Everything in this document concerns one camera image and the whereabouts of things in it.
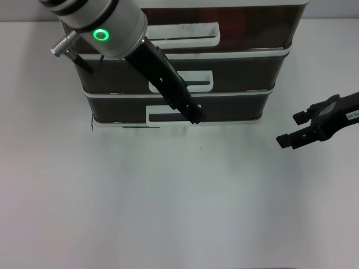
drawer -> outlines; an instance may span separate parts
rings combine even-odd
[[[193,94],[193,101],[206,112],[203,124],[257,120],[271,91],[243,94]],[[90,95],[85,93],[98,123],[126,126],[190,124],[158,95]]]
[[[167,54],[169,62],[187,82],[189,92],[244,92],[272,89],[289,50]],[[83,54],[96,72],[77,68],[81,82],[90,94],[151,94],[158,92],[151,83],[124,60]]]
[[[148,38],[166,53],[208,53],[288,48],[308,0],[137,2]],[[74,48],[96,53],[82,39]]]

black drawer front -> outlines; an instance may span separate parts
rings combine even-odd
[[[168,49],[166,53],[237,52],[245,49],[288,48],[305,4],[288,6],[144,8],[149,25],[218,22],[220,42],[215,47]],[[71,29],[64,26],[69,33]],[[79,53],[97,53],[80,39]]]
[[[262,115],[268,94],[242,96],[194,97],[205,110],[204,122],[256,120]],[[88,98],[94,118],[99,123],[146,123],[147,106],[166,106],[162,98]],[[185,121],[180,114],[149,115],[152,122]]]
[[[216,92],[272,89],[286,55],[236,59],[170,60],[176,71],[212,71]],[[88,61],[93,67],[99,61]],[[105,60],[94,74],[77,68],[86,92],[91,94],[150,94],[148,80],[126,61]]]

metal connector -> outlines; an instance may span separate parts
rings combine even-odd
[[[56,45],[51,49],[51,52],[56,57],[61,57],[62,55],[66,54],[70,47],[80,38],[80,35],[72,31],[68,35],[64,36]]]

white drawer handle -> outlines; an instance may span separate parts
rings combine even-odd
[[[189,92],[209,92],[213,89],[213,73],[212,71],[178,71],[178,74],[188,84]],[[159,93],[157,88],[148,83],[151,92]]]
[[[161,49],[215,47],[220,42],[218,22],[148,26],[146,36]]]
[[[167,126],[167,125],[183,125],[183,126],[191,126],[192,123],[190,123],[187,120],[181,120],[181,121],[164,121],[164,122],[152,122],[150,120],[150,115],[154,114],[166,114],[166,115],[180,115],[181,112],[179,112],[177,109],[173,110],[167,105],[148,105],[146,106],[146,124],[149,127],[159,127],[159,126]]]

white background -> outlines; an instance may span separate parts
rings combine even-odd
[[[312,0],[304,18],[359,18],[358,0]],[[56,20],[38,0],[1,0],[0,21]]]
[[[58,37],[0,24],[0,268],[359,268],[359,126],[275,140],[359,90],[359,20],[302,20],[262,121],[226,127],[92,132]]]

